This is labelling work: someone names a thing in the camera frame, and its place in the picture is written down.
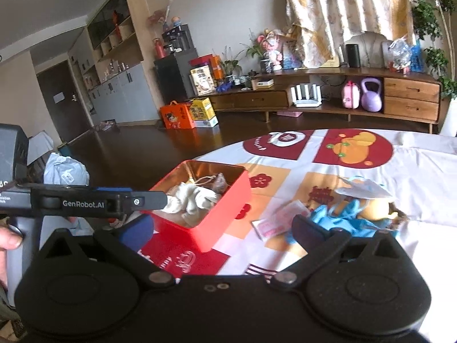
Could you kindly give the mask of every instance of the yellow box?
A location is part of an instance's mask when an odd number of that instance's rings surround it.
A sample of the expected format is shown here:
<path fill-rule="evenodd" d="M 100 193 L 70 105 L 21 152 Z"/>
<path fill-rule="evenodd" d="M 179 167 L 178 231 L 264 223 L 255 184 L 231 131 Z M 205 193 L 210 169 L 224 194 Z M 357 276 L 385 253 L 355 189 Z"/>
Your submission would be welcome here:
<path fill-rule="evenodd" d="M 209 121 L 216 115 L 209 98 L 193 99 L 190 111 L 194 121 Z"/>

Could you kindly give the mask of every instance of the kettlebell handle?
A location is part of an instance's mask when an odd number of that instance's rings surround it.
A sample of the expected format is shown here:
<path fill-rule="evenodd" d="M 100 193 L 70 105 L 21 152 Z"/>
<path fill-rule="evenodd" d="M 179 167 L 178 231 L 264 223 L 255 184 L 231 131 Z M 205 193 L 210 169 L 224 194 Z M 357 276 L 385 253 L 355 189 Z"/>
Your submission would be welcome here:
<path fill-rule="evenodd" d="M 379 95 L 381 94 L 381 88 L 382 88 L 381 81 L 378 79 L 374 79 L 373 77 L 367 77 L 366 79 L 363 79 L 362 82 L 360 83 L 364 93 L 366 93 L 368 91 L 368 89 L 366 88 L 366 85 L 365 85 L 367 82 L 373 82 L 373 83 L 378 84 L 379 89 L 378 89 L 377 93 Z"/>

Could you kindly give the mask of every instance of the pink figurine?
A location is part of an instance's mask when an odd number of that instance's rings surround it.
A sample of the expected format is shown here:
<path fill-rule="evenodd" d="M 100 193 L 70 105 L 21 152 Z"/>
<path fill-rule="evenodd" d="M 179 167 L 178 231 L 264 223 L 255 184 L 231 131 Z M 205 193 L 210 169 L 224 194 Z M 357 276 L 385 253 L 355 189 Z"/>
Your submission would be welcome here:
<path fill-rule="evenodd" d="M 273 64 L 273 71 L 282 70 L 280 63 L 282 61 L 282 54 L 278 50 L 279 38 L 273 31 L 266 36 L 265 40 L 262 42 L 262 47 L 266 51 L 264 55 L 265 59 L 270 59 Z"/>

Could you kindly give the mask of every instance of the screw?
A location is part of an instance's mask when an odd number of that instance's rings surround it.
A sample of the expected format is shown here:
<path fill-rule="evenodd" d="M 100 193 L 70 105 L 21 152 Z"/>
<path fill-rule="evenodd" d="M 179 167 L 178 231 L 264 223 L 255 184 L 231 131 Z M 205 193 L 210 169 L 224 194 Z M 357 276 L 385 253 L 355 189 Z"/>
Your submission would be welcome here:
<path fill-rule="evenodd" d="M 273 277 L 276 279 L 276 281 L 288 285 L 293 284 L 296 281 L 296 274 L 290 271 L 278 272 Z"/>
<path fill-rule="evenodd" d="M 203 286 L 203 290 L 212 293 L 213 291 L 216 291 L 216 287 L 214 285 L 205 285 Z"/>
<path fill-rule="evenodd" d="M 218 289 L 221 289 L 221 290 L 225 290 L 225 289 L 228 289 L 230 287 L 229 284 L 218 284 Z"/>
<path fill-rule="evenodd" d="M 151 280 L 155 284 L 166 284 L 173 279 L 173 276 L 165 271 L 156 271 L 152 272 L 149 275 L 149 280 Z"/>

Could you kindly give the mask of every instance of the red thermos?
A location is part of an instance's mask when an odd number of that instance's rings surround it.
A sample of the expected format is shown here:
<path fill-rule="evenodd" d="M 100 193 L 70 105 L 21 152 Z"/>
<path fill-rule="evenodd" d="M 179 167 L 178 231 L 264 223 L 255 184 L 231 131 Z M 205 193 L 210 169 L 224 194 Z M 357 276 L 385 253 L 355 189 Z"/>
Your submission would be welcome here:
<path fill-rule="evenodd" d="M 154 44 L 155 44 L 155 52 L 157 54 L 157 59 L 165 58 L 165 50 L 164 47 L 162 46 L 162 42 L 160 39 L 154 39 Z"/>

